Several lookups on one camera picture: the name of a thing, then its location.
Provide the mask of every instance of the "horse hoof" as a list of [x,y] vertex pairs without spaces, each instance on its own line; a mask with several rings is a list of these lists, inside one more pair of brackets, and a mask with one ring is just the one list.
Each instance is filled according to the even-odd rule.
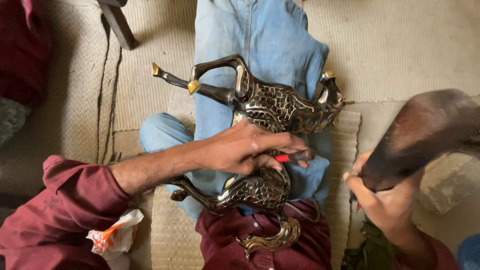
[[181,202],[186,197],[188,197],[188,193],[184,189],[177,189],[172,193],[172,195],[170,196],[170,199],[177,202]]

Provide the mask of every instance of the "blue jeans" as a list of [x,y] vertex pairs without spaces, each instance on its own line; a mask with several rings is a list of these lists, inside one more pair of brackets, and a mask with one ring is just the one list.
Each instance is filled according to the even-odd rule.
[[[161,151],[170,147],[193,141],[193,135],[185,128],[185,126],[177,118],[173,117],[168,113],[156,113],[149,116],[140,127],[139,138],[142,148],[147,153]],[[309,169],[313,173],[318,170],[318,168],[315,168],[312,165]],[[223,183],[226,178],[220,179],[220,181],[212,181],[213,179],[209,179],[212,173],[215,173],[215,171],[197,170],[186,173],[185,175],[188,176],[192,183],[202,192],[209,195],[217,195],[221,193],[221,188],[223,187]],[[305,186],[303,183],[292,182],[290,199],[301,199],[302,190],[304,187]],[[167,190],[170,193],[172,193],[176,189],[179,188],[175,185],[167,185]],[[314,196],[318,198],[323,197],[325,194],[328,194],[328,185],[321,185],[318,190],[316,190]],[[191,196],[187,197],[184,201],[177,203],[194,220],[198,219],[198,216],[203,209],[203,206],[199,202],[194,200]],[[247,214],[251,213],[247,209],[244,209],[244,211]]]
[[[307,32],[305,12],[292,0],[198,0],[195,19],[195,63],[240,54],[255,77],[293,87],[304,98],[312,98],[329,48]],[[201,83],[234,88],[235,71],[217,68],[206,72]],[[195,94],[196,129],[191,134],[174,117],[150,116],[140,129],[140,142],[147,152],[155,152],[188,141],[201,140],[227,129],[232,111],[204,96]],[[317,154],[309,168],[284,163],[291,180],[290,200],[315,196],[322,206],[328,195],[332,145],[328,128],[303,136]],[[193,184],[208,195],[221,193],[229,172],[212,170],[187,174]],[[167,187],[170,192],[176,188]],[[194,219],[200,204],[191,197],[179,203]]]

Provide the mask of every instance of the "gold tail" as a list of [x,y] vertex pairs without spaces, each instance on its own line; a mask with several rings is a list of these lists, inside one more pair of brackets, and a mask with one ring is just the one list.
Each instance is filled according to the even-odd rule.
[[254,234],[250,234],[245,240],[235,237],[240,246],[245,249],[247,260],[250,258],[250,253],[254,251],[275,252],[286,249],[297,241],[300,236],[300,223],[294,218],[283,215],[285,218],[278,217],[280,231],[272,237],[260,237]]

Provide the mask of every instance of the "wooden stool leg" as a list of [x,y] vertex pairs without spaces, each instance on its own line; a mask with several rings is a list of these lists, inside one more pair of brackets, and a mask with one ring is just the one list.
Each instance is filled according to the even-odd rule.
[[135,38],[128,26],[127,20],[119,7],[111,6],[98,1],[108,24],[112,28],[115,36],[119,40],[120,46],[127,50],[132,50],[135,46]]

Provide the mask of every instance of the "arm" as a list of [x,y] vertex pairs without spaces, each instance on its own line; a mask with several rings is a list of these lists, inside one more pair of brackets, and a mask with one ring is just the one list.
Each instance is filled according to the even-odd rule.
[[[304,140],[290,133],[274,134],[243,119],[211,138],[122,161],[111,165],[110,169],[120,187],[134,195],[198,169],[241,174],[250,174],[263,167],[281,170],[280,162],[262,154],[274,148],[293,153],[308,147]],[[299,163],[308,166],[306,161]]]
[[358,177],[371,153],[361,154],[352,171],[344,174],[344,180],[355,193],[369,219],[396,247],[397,264],[413,270],[458,269],[448,248],[422,233],[412,222],[413,204],[420,193],[423,170],[401,181],[391,190],[373,193]]
[[262,154],[272,148],[291,153],[308,147],[289,133],[273,134],[243,120],[211,138],[110,167],[52,156],[44,163],[47,189],[0,228],[0,255],[7,269],[108,269],[85,237],[89,230],[104,231],[115,223],[131,195],[196,169],[243,174],[265,166],[281,169],[281,163]]

